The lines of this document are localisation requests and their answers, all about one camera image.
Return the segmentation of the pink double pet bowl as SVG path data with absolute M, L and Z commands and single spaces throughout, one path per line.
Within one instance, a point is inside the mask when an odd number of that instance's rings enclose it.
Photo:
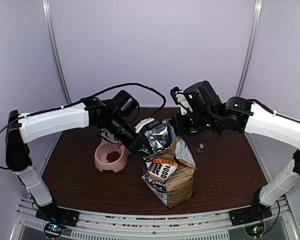
M 94 152 L 94 164 L 100 171 L 121 171 L 128 162 L 131 152 L 111 133 L 103 131 L 101 142 Z

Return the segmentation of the dog food bag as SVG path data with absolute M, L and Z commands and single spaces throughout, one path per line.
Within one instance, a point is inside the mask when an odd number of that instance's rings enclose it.
M 186 142 L 175 134 L 169 120 L 145 132 L 154 154 L 143 158 L 141 179 L 169 209 L 194 194 L 196 163 Z

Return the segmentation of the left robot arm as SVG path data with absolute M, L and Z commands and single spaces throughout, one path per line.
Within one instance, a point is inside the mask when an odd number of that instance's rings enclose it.
M 94 95 L 69 106 L 22 114 L 14 110 L 9 114 L 6 165 L 18 176 L 51 222 L 59 221 L 62 211 L 55 206 L 53 195 L 33 166 L 27 144 L 71 129 L 98 127 L 111 133 L 131 153 L 150 155 L 153 150 L 148 139 L 125 121 L 137 106 L 138 102 L 121 90 L 108 100 L 100 100 Z

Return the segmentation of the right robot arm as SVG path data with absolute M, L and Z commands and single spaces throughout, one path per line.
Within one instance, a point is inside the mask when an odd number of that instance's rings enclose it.
M 207 80 L 185 90 L 174 87 L 170 95 L 180 105 L 180 112 L 171 119 L 178 136 L 204 131 L 220 136 L 223 131 L 232 130 L 268 137 L 296 148 L 284 170 L 255 193 L 253 205 L 246 210 L 249 220 L 258 220 L 266 207 L 300 183 L 300 120 L 271 110 L 257 99 L 234 96 L 223 103 Z

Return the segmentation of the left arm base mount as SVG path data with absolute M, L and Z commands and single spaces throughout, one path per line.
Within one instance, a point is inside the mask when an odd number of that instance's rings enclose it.
M 43 227 L 43 233 L 49 239 L 60 237 L 66 227 L 76 227 L 80 213 L 77 210 L 60 208 L 57 201 L 52 198 L 52 202 L 45 206 L 40 206 L 36 201 L 36 218 L 48 221 Z

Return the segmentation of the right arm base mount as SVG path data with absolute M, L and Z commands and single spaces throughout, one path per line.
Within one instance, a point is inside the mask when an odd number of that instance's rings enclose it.
M 245 233 L 254 238 L 265 233 L 265 219 L 273 215 L 269 206 L 260 203 L 260 192 L 259 188 L 254 193 L 250 206 L 229 211 L 232 226 L 245 225 Z

